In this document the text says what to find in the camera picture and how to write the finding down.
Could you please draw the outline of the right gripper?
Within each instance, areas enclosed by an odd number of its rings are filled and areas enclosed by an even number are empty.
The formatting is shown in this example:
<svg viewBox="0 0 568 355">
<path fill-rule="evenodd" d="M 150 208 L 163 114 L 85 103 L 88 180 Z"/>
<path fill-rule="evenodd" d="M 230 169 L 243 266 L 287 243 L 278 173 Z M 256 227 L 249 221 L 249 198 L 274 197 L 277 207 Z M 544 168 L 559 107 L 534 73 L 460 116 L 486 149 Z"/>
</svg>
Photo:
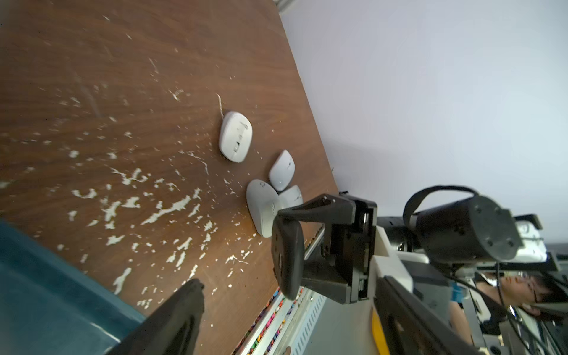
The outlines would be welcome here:
<svg viewBox="0 0 568 355">
<path fill-rule="evenodd" d="M 377 216 L 371 201 L 328 194 L 277 215 L 325 223 L 321 250 L 328 263 L 307 262 L 301 286 L 343 305 L 372 297 L 379 277 L 393 277 L 413 291 L 414 281 L 399 253 L 413 249 L 414 237 L 402 218 Z"/>
</svg>

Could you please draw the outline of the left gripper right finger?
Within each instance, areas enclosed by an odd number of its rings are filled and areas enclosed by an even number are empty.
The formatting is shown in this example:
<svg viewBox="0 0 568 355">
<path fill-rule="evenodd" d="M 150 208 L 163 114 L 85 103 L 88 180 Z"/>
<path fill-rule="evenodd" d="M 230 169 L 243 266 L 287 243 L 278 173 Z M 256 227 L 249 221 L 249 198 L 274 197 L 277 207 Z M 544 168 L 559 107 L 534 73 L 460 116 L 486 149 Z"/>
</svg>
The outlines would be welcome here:
<svg viewBox="0 0 568 355">
<path fill-rule="evenodd" d="M 479 354 L 393 277 L 379 277 L 371 331 L 379 354 Z"/>
</svg>

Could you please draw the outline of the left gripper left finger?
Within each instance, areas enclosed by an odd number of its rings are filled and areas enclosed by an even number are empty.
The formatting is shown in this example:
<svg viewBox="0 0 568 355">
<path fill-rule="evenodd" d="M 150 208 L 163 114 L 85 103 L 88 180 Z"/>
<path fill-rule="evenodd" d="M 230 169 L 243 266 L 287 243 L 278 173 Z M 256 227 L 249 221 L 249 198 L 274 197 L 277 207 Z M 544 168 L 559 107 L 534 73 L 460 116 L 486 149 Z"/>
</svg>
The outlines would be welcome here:
<svg viewBox="0 0 568 355">
<path fill-rule="evenodd" d="M 204 284 L 192 279 L 109 353 L 193 354 L 204 311 Z"/>
</svg>

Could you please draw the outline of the black computer mouse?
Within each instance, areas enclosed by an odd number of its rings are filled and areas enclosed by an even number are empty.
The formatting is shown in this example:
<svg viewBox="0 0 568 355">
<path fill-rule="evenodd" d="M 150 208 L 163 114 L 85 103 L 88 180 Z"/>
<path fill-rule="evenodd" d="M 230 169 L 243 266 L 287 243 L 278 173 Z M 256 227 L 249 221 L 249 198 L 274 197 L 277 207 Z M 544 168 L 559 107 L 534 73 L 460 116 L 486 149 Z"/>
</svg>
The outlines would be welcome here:
<svg viewBox="0 0 568 355">
<path fill-rule="evenodd" d="M 294 300 L 303 277 L 305 244 L 300 222 L 277 216 L 273 223 L 272 260 L 275 278 L 284 297 Z"/>
</svg>

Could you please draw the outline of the light grey mouse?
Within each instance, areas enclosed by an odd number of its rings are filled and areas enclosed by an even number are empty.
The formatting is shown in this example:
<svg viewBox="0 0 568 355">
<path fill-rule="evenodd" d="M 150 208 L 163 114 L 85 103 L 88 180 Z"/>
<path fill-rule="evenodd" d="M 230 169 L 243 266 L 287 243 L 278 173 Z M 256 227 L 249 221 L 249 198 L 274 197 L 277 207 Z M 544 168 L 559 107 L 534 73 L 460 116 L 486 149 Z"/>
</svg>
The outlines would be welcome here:
<svg viewBox="0 0 568 355">
<path fill-rule="evenodd" d="M 246 201 L 257 233 L 271 238 L 275 217 L 282 209 L 276 190 L 269 183 L 254 179 L 247 186 Z"/>
</svg>

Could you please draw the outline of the white mouse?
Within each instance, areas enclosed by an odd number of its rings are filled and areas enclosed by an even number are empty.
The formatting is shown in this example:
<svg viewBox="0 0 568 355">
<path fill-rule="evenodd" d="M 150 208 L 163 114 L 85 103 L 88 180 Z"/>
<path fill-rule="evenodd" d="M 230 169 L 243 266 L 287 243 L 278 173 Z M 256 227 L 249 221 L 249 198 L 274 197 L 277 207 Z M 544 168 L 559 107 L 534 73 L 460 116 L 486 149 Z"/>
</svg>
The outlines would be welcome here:
<svg viewBox="0 0 568 355">
<path fill-rule="evenodd" d="M 253 136 L 251 122 L 245 115 L 230 111 L 223 117 L 219 148 L 225 158 L 242 163 L 248 155 Z"/>
<path fill-rule="evenodd" d="M 269 182 L 277 192 L 282 192 L 291 183 L 294 173 L 294 159 L 290 152 L 284 149 L 269 171 Z"/>
</svg>

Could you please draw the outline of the teal storage tray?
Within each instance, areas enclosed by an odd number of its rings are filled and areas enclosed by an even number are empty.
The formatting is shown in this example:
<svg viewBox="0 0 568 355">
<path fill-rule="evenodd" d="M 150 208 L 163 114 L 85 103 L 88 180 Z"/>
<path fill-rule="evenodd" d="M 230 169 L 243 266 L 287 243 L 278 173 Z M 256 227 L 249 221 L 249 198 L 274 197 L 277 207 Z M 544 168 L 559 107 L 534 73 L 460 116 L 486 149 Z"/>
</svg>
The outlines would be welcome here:
<svg viewBox="0 0 568 355">
<path fill-rule="evenodd" d="M 2 354 L 106 354 L 144 320 L 96 281 L 1 222 Z"/>
</svg>

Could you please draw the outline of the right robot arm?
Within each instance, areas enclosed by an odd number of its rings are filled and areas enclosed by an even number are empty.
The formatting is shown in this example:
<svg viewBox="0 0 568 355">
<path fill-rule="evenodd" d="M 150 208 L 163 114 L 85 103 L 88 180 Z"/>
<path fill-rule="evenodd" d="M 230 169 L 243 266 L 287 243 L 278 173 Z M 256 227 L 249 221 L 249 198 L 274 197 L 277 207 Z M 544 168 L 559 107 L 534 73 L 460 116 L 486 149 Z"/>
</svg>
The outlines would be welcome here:
<svg viewBox="0 0 568 355">
<path fill-rule="evenodd" d="M 380 217 L 377 204 L 346 192 L 279 211 L 272 260 L 280 290 L 294 297 L 306 287 L 340 304 L 368 299 L 379 277 L 394 277 L 412 290 L 406 257 L 450 273 L 496 264 L 506 271 L 550 268 L 536 215 L 514 216 L 474 189 L 456 190 L 467 198 L 421 209 L 440 187 L 423 189 L 399 217 Z"/>
</svg>

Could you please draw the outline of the silver mouse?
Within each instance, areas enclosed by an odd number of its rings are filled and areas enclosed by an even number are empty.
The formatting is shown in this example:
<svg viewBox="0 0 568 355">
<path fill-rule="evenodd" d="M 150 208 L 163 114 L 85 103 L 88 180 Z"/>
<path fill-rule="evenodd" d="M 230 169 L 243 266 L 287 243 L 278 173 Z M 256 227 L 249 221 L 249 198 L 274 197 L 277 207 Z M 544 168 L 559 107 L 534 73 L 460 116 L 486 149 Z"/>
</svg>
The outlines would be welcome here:
<svg viewBox="0 0 568 355">
<path fill-rule="evenodd" d="M 279 201 L 282 208 L 287 209 L 304 204 L 303 194 L 297 185 L 289 187 L 279 194 Z"/>
</svg>

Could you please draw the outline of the person in background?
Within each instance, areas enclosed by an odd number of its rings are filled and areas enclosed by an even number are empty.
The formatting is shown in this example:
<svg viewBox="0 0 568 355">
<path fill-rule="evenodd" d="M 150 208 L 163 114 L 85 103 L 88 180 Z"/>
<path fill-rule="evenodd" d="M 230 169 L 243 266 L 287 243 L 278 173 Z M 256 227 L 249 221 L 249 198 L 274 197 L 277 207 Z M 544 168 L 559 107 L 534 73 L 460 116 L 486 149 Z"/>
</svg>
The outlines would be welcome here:
<svg viewBox="0 0 568 355">
<path fill-rule="evenodd" d="M 503 276 L 476 273 L 473 284 L 482 293 L 481 308 L 476 311 L 480 330 L 484 334 L 500 335 L 499 325 L 507 321 L 509 308 L 520 308 L 541 322 L 562 324 L 567 313 L 558 314 L 543 309 L 542 304 L 567 302 L 567 293 L 550 277 L 541 275 Z"/>
</svg>

